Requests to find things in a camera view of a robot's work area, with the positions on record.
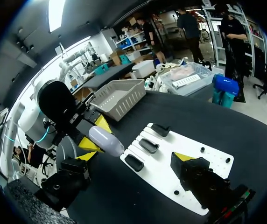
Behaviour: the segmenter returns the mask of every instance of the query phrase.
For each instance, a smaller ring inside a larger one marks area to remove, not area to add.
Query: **cluttered table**
[[[153,91],[147,91],[119,122],[106,119],[125,148],[153,122],[233,155],[231,187],[244,184],[256,191],[248,205],[249,216],[267,197],[267,126],[255,119],[212,103]],[[57,161],[62,157],[58,151]],[[89,188],[67,211],[70,218],[86,224],[202,224],[208,217],[173,202],[107,154],[98,155]]]
[[[123,64],[120,66],[111,67],[107,72],[102,75],[95,75],[90,80],[80,85],[72,94],[79,100],[82,97],[87,96],[91,91],[90,89],[98,90],[102,86],[108,84],[112,80],[118,80],[124,74],[129,73],[132,70],[134,63]]]

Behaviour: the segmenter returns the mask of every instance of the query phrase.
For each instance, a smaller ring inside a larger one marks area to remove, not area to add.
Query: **white cable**
[[[74,142],[73,142],[73,140],[71,139],[71,137],[69,137],[68,135],[67,135],[67,138],[69,139],[69,141],[70,141],[70,143],[71,143],[71,145],[72,145],[73,153],[74,153],[74,158],[77,158],[77,151],[76,151],[76,147],[75,147],[75,145],[74,145]]]
[[[64,151],[64,147],[62,146],[62,144],[59,144],[59,146],[61,146],[61,147],[62,147],[62,150],[63,150],[63,157],[64,157],[64,159],[66,159],[66,157],[65,157],[65,151]]]
[[[20,128],[20,127],[17,126],[16,133],[17,133],[18,141],[20,142],[20,145],[21,145],[21,150],[22,150],[23,156],[24,156],[24,158],[25,158],[25,166],[26,166],[26,167],[25,167],[25,170],[24,170],[24,174],[26,174],[26,171],[27,171],[27,159],[26,159],[25,152],[24,152],[24,150],[23,150],[23,146],[22,146],[22,144],[21,144],[20,136],[19,136],[19,134],[18,134],[18,128]]]

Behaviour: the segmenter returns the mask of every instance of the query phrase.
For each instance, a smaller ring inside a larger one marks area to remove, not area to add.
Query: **white box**
[[[154,71],[153,60],[146,60],[133,66],[134,76],[137,78],[145,78]]]
[[[138,57],[141,56],[141,53],[139,51],[135,51],[131,54],[128,54],[127,57],[128,59],[132,62],[133,60],[137,59]]]
[[[102,62],[108,62],[110,60],[106,54],[100,55],[100,59]]]

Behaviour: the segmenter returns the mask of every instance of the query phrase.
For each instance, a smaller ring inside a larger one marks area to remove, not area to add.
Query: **man in black shirt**
[[[167,62],[166,57],[164,53],[162,52],[160,41],[153,27],[148,22],[146,22],[143,18],[138,18],[137,22],[139,25],[143,26],[146,43],[151,48],[152,52],[156,54],[160,63],[166,63]]]
[[[186,41],[191,50],[194,62],[199,63],[203,61],[203,55],[199,48],[200,32],[198,29],[198,22],[194,16],[186,13],[184,8],[178,9],[180,16],[178,17],[177,26],[185,31]]]
[[[237,81],[239,84],[239,95],[234,101],[245,103],[243,78],[246,73],[244,43],[244,40],[247,40],[246,31],[237,19],[229,15],[228,9],[222,10],[221,15],[223,20],[220,31],[223,36],[226,53],[225,76]]]

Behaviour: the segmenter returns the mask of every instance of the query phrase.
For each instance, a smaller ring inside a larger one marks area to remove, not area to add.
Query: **black slot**
[[[143,147],[147,152],[154,154],[159,148],[158,144],[153,144],[148,139],[142,139],[139,141],[139,145]]]
[[[125,162],[128,163],[131,168],[133,168],[136,172],[139,172],[143,169],[144,163],[135,158],[133,155],[128,154],[125,158]]]
[[[161,135],[162,137],[166,137],[169,134],[171,127],[170,126],[163,127],[163,126],[158,125],[158,124],[153,124],[151,126],[151,129],[154,130],[159,135]]]

